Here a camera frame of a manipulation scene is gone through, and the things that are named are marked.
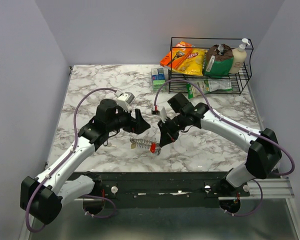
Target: blue box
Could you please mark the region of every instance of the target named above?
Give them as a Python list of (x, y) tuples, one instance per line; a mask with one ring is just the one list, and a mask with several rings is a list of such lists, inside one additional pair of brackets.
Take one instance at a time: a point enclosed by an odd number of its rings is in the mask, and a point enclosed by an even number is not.
[(163, 68), (152, 68), (151, 79), (153, 80), (165, 80), (165, 71)]

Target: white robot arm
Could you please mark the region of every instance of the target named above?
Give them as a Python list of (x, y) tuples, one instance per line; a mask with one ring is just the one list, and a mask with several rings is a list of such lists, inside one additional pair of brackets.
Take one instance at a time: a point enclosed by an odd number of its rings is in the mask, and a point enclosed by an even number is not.
[[(278, 143), (275, 133), (268, 128), (264, 131), (250, 128), (214, 110), (218, 115), (216, 117), (206, 104), (200, 102), (193, 106), (181, 93), (173, 96), (168, 100), (168, 103), (179, 115), (173, 119), (161, 115), (161, 120), (158, 123), (161, 132), (160, 147), (175, 142), (179, 137), (179, 131), (185, 130), (185, 127), (195, 126), (224, 137), (248, 153), (246, 162), (231, 169), (220, 182), (220, 188), (224, 192), (234, 191), (243, 183), (255, 178), (265, 179), (282, 157), (280, 149), (259, 137), (251, 135), (251, 133), (255, 133)], [(248, 133), (233, 127), (227, 122), (247, 129)]]
[[(26, 210), (31, 202), (29, 213), (42, 223), (49, 224), (57, 217), (62, 206), (98, 188), (101, 180), (91, 172), (66, 184), (65, 182), (86, 158), (112, 137), (109, 133), (118, 133), (123, 129), (125, 132), (139, 135), (150, 128), (139, 109), (135, 109), (135, 118), (132, 117), (130, 103), (133, 99), (133, 94), (129, 92), (120, 95), (116, 101), (103, 99), (96, 109), (95, 116), (80, 129), (75, 149), (73, 143), (56, 162), (36, 178), (28, 176), (23, 180), (21, 208)], [(30, 201), (40, 185), (40, 189)]]

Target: gray wall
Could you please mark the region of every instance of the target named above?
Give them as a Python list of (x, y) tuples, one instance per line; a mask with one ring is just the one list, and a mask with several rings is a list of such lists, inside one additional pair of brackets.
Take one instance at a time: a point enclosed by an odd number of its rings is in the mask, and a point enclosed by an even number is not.
[(36, 3), (0, 1), (0, 240), (19, 237), (20, 184), (44, 169), (68, 74)]
[[(255, 52), (251, 89), (264, 125), (295, 159), (290, 176), (300, 214), (300, 0), (286, 0)], [(281, 171), (290, 169), (286, 156)]]
[(170, 37), (251, 38), (284, 0), (35, 0), (71, 64), (155, 64)]

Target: white lotion bottle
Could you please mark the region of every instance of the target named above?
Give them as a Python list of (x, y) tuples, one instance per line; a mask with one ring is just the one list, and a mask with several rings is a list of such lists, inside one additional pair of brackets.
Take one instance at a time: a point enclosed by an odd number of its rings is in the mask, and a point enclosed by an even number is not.
[(247, 58), (247, 52), (245, 50), (247, 44), (250, 46), (249, 40), (247, 38), (243, 38), (240, 46), (232, 49), (233, 64), (229, 71), (230, 74), (237, 74), (241, 69), (241, 66), (244, 64), (244, 61)]

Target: white marble surface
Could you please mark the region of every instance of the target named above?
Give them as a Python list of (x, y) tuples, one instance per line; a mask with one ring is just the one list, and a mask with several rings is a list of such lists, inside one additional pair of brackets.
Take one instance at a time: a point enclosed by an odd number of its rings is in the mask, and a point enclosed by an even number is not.
[[(110, 87), (135, 95), (132, 106), (138, 107), (151, 128), (141, 135), (121, 131), (111, 138), (111, 147), (102, 146), (87, 158), (77, 171), (100, 172), (187, 172), (187, 171), (228, 171), (242, 163), (247, 154), (233, 143), (217, 134), (191, 128), (181, 133), (179, 139), (164, 146), (161, 154), (154, 155), (143, 148), (131, 149), (130, 136), (148, 140), (160, 140), (157, 126), (158, 116), (151, 115), (155, 93), (151, 88), (151, 68), (158, 65), (76, 65), (73, 68), (65, 102), (60, 116), (53, 148), (48, 160), (50, 166), (74, 140), (73, 113), (81, 98), (95, 88)], [(167, 104), (173, 94), (160, 93), (158, 105), (165, 106), (169, 117), (174, 112)], [(249, 92), (239, 95), (208, 94), (210, 104), (221, 114), (241, 124), (259, 128), (255, 109)], [(80, 129), (96, 113), (100, 100), (114, 98), (114, 94), (97, 92), (89, 97), (79, 109), (77, 127)], [(193, 104), (203, 101), (193, 99)]]

